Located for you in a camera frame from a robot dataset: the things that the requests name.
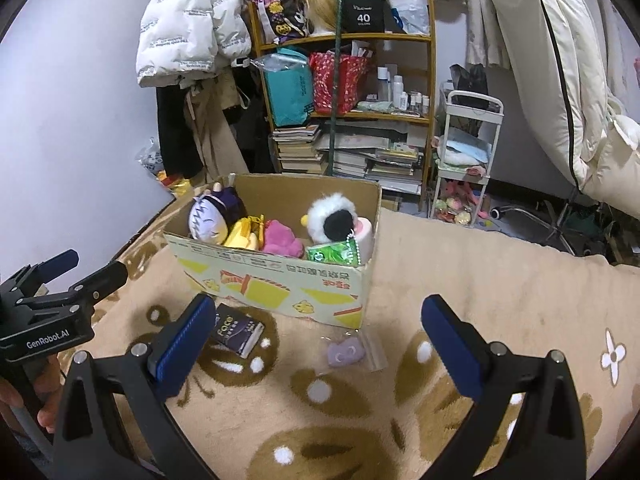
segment cardboard box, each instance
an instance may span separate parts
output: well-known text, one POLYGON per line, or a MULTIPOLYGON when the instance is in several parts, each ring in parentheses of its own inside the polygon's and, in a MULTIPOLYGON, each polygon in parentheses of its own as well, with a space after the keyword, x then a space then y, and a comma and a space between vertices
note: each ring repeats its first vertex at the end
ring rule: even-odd
MULTIPOLYGON (((312 202, 339 191, 355 204, 359 216, 370 220, 376 243, 382 196, 377 183, 326 176, 246 174, 237 176, 234 185, 249 215, 279 220, 298 238, 308 238, 300 217, 312 202)), ((360 327, 375 252, 365 266, 354 268, 206 244, 189 238, 191 205, 186 204, 168 223, 164 237, 187 275, 203 288, 223 299, 233 298, 288 316, 360 327)))

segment white down jacket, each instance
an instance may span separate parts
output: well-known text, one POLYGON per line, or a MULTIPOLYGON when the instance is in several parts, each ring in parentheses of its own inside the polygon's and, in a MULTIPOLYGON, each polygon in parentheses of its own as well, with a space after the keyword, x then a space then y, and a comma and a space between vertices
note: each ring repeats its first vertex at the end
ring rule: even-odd
POLYGON ((185 88, 251 50, 240 0, 151 0, 140 23, 138 84, 185 88))

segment green snack bag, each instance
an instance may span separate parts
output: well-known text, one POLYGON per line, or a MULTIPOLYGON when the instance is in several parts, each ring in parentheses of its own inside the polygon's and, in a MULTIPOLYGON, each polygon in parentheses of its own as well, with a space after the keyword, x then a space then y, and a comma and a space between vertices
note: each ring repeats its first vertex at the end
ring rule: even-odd
POLYGON ((353 235, 344 242, 316 245, 306 248, 307 259, 322 264, 338 264, 351 267, 360 265, 360 251, 353 235))

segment red paper bag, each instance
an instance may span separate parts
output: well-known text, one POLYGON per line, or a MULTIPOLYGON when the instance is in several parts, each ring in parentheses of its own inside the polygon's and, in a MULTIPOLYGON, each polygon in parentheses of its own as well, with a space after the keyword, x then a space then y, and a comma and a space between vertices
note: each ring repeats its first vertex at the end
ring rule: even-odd
MULTIPOLYGON (((369 68, 366 57, 340 55, 340 86, 338 89, 338 113, 353 110, 358 103, 358 84, 369 68)), ((331 113, 334 88, 334 53, 314 52, 309 59, 314 76, 314 108, 321 114, 331 113)))

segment metal bolt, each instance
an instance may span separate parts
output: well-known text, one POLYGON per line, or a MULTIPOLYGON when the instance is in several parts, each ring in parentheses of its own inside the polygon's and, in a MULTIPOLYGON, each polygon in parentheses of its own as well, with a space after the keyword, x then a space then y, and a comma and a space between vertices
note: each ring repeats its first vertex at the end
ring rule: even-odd
POLYGON ((507 353, 507 347, 504 343, 500 343, 500 341, 494 341, 489 345, 489 350, 491 353, 497 356, 505 355, 507 353))
POLYGON ((131 353, 136 357, 143 356, 144 354, 146 354, 146 345, 144 343, 136 343, 135 345, 133 345, 131 353))
POLYGON ((74 362, 77 364, 82 364, 86 361, 87 353, 84 350, 76 352, 74 354, 74 362))
POLYGON ((558 364, 564 362, 564 354, 559 350, 552 350, 551 352, 549 352, 549 357, 551 357, 558 364))

